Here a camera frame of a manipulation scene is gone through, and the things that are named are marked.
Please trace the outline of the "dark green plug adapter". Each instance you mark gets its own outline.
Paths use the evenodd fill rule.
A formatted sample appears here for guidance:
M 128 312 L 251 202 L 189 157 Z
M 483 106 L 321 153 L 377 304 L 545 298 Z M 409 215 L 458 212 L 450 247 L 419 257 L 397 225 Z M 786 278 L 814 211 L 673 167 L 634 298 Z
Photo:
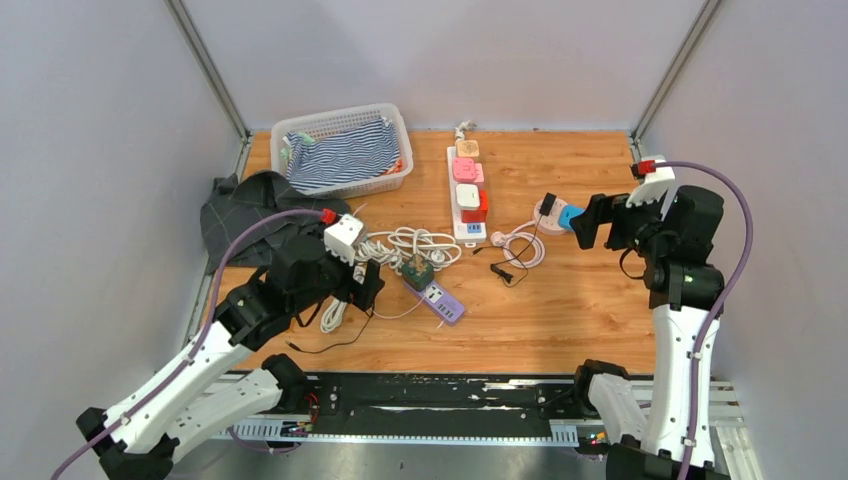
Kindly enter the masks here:
M 400 267 L 401 277 L 414 291 L 422 292 L 434 280 L 432 263 L 421 254 L 413 254 Z

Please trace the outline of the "purple power strip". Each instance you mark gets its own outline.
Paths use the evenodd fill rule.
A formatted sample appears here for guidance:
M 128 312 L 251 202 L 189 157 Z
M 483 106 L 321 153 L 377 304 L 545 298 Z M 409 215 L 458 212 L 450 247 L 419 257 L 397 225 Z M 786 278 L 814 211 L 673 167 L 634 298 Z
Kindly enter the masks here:
M 455 326 L 466 313 L 465 306 L 435 280 L 421 290 L 415 290 L 407 283 L 404 283 L 404 287 L 422 299 L 423 305 L 436 314 L 442 324 Z

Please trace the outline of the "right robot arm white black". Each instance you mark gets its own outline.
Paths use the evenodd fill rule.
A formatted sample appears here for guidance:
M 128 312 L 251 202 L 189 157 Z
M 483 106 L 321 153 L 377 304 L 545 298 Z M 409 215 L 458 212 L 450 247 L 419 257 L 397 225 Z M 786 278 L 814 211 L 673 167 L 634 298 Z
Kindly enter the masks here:
M 661 200 L 632 205 L 626 194 L 596 194 L 570 225 L 582 249 L 610 225 L 611 251 L 636 253 L 649 292 L 656 365 L 648 410 L 636 400 L 625 369 L 587 360 L 575 372 L 571 403 L 584 417 L 600 415 L 610 443 L 608 479 L 719 479 L 708 425 L 708 345 L 717 331 L 710 311 L 725 289 L 709 264 L 723 198 L 696 186 L 680 187 L 667 213 Z

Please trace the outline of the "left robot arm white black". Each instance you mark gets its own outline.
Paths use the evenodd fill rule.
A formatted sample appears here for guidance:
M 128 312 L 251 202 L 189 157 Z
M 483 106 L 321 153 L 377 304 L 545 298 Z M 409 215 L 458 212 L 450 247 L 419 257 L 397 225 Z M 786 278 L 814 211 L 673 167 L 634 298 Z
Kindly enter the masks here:
M 208 395 L 231 367 L 301 320 L 329 297 L 362 311 L 385 283 L 370 259 L 357 274 L 353 246 L 331 236 L 297 235 L 271 263 L 233 289 L 212 319 L 160 372 L 124 401 L 91 407 L 76 420 L 110 479 L 164 479 L 176 463 L 240 420 L 277 408 L 298 411 L 306 375 L 285 354 L 268 357 L 235 384 Z

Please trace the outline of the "blue plug adapter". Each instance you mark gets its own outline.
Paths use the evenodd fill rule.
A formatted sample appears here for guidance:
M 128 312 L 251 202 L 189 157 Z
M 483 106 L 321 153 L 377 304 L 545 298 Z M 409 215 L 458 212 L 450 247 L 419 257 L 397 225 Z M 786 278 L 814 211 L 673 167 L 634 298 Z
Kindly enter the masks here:
M 566 204 L 559 215 L 558 225 L 560 228 L 568 232 L 574 232 L 574 227 L 571 222 L 574 218 L 579 217 L 584 213 L 584 209 L 572 204 Z

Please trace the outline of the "red plug adapter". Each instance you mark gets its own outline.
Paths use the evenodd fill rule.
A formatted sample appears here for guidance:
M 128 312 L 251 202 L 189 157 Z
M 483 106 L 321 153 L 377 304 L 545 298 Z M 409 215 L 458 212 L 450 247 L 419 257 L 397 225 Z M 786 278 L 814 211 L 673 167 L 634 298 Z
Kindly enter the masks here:
M 461 220 L 463 223 L 484 223 L 489 212 L 488 195 L 485 189 L 479 189 L 479 206 L 476 209 L 462 209 Z

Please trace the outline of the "white plug adapter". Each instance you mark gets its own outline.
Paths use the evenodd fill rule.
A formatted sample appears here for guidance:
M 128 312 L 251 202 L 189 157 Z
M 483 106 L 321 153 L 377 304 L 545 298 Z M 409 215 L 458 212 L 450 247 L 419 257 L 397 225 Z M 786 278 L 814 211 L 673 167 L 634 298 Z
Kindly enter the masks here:
M 474 184 L 458 183 L 455 186 L 455 202 L 460 210 L 476 209 L 479 206 L 479 188 Z

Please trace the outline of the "pink plug adapter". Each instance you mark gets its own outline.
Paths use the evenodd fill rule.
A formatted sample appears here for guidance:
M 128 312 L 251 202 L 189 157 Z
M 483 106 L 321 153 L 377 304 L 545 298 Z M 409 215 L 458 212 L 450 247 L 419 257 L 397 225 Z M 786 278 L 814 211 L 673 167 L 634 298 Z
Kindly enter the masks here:
M 463 184 L 480 186 L 484 183 L 482 165 L 469 157 L 455 157 L 451 163 L 451 174 L 454 181 Z

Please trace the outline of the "beige round-pattern plug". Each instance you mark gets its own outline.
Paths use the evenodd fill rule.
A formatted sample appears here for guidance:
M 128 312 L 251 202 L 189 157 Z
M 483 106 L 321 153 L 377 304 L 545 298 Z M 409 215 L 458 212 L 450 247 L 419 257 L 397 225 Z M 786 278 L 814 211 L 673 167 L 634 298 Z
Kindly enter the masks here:
M 480 147 L 476 140 L 456 140 L 455 148 L 458 157 L 478 158 L 480 156 Z

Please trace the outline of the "small black charger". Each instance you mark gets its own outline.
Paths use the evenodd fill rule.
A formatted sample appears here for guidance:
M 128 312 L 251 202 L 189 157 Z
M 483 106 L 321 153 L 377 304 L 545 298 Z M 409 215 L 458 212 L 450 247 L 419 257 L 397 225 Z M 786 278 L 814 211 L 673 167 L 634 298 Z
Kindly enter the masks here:
M 544 198 L 542 199 L 540 206 L 538 207 L 538 213 L 541 217 L 548 216 L 551 214 L 551 211 L 555 205 L 557 197 L 548 192 Z

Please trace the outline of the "long white power strip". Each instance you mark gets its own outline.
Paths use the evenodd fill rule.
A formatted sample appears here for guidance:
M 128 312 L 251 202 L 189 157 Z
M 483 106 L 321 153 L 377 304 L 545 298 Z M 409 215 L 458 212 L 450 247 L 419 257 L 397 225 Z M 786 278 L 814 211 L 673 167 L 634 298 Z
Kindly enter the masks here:
M 485 221 L 489 213 L 482 165 L 472 157 L 460 156 L 456 145 L 446 149 L 446 161 L 453 236 L 466 246 L 482 244 L 488 239 Z

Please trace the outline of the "blue white striped cloth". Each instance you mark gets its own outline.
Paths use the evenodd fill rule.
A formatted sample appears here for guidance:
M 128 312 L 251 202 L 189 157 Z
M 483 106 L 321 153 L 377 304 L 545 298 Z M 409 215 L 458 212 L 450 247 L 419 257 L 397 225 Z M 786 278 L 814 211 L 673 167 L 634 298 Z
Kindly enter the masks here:
M 299 191 L 370 180 L 396 173 L 401 165 L 396 126 L 385 117 L 321 140 L 290 132 L 280 158 L 284 176 Z

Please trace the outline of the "dark grey plaid cloth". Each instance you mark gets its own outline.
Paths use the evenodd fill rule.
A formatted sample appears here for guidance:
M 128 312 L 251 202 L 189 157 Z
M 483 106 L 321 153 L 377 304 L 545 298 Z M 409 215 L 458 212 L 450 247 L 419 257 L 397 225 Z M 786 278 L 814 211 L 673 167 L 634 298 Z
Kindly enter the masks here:
M 288 180 L 273 171 L 261 171 L 243 181 L 235 174 L 215 179 L 212 192 L 200 209 L 200 232 L 209 255 L 206 272 L 216 271 L 232 241 L 246 229 L 276 213 L 293 209 L 329 209 L 339 214 L 351 211 L 343 200 L 309 197 L 295 190 Z M 308 215 L 276 220 L 253 231 L 239 244 L 228 264 L 268 266 L 272 253 L 289 239 L 298 234 L 316 236 L 324 228 L 318 218 Z

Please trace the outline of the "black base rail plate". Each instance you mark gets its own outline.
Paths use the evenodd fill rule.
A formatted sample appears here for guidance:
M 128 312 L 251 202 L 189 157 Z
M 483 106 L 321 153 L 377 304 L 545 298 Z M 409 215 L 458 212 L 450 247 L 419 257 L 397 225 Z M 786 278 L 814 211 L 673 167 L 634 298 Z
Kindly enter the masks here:
M 594 423 L 572 374 L 310 372 L 297 403 L 263 411 L 306 421 L 309 439 L 530 441 Z

